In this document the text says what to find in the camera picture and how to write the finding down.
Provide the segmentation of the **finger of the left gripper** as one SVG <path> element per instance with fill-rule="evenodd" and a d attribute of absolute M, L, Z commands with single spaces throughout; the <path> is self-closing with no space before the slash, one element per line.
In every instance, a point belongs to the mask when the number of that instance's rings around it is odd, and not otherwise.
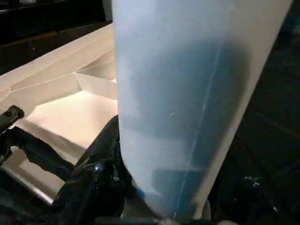
<path fill-rule="evenodd" d="M 63 158 L 47 143 L 19 127 L 9 130 L 12 144 L 25 153 L 31 163 L 62 180 L 70 178 L 74 165 Z"/>

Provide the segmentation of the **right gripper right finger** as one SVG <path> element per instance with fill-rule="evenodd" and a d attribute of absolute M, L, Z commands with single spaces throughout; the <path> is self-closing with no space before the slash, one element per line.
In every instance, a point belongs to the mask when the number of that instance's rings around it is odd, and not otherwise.
<path fill-rule="evenodd" d="M 237 132 L 209 201 L 214 221 L 299 224 L 299 136 L 281 131 Z"/>

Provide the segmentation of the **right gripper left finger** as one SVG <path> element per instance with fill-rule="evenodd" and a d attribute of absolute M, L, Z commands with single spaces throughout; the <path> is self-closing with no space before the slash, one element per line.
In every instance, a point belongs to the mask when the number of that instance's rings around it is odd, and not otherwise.
<path fill-rule="evenodd" d="M 119 217 L 132 178 L 120 151 L 119 118 L 112 117 L 76 163 L 51 206 L 52 225 L 93 225 Z"/>

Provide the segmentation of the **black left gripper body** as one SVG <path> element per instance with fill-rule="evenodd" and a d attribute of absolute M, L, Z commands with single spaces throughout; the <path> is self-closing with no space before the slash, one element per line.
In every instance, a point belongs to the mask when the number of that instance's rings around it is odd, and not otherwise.
<path fill-rule="evenodd" d="M 12 105 L 0 115 L 0 163 L 3 164 L 11 155 L 14 145 L 10 127 L 24 117 L 24 111 Z"/>

